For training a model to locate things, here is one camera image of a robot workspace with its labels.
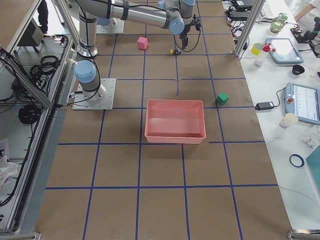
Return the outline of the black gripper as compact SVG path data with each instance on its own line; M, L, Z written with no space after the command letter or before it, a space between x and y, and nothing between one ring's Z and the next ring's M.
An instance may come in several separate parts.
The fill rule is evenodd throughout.
M192 27L195 27L195 29L200 32L202 27L202 22L199 16L193 16L192 21L190 24L187 25L188 31L191 30ZM185 32L182 32L179 35L179 39L181 40L181 48L185 49L188 46L188 34Z

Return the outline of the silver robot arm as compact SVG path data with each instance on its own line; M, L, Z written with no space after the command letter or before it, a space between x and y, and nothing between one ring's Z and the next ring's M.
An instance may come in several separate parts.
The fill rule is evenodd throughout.
M182 51L188 46L191 27L201 31L201 20L194 14L194 0L160 0L157 6L138 4L128 0L79 0L80 15L92 19L120 19L161 29L179 36Z
M74 75L79 82L82 90L76 95L79 100L74 101L73 105L90 106L101 101L107 92L104 86L105 81L101 79L95 57L98 54L96 47L97 20L82 8L79 9L79 44L77 54L80 60L73 69Z

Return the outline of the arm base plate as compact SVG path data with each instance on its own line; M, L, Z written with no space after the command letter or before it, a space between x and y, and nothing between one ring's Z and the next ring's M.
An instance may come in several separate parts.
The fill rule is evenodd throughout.
M100 87L95 93L83 91L81 84L78 84L77 91L82 93L76 94L72 109L75 111L97 111L112 110L117 80L115 78L102 78Z
M98 35L114 35L122 34L124 32L125 22L118 18L97 19L96 33Z

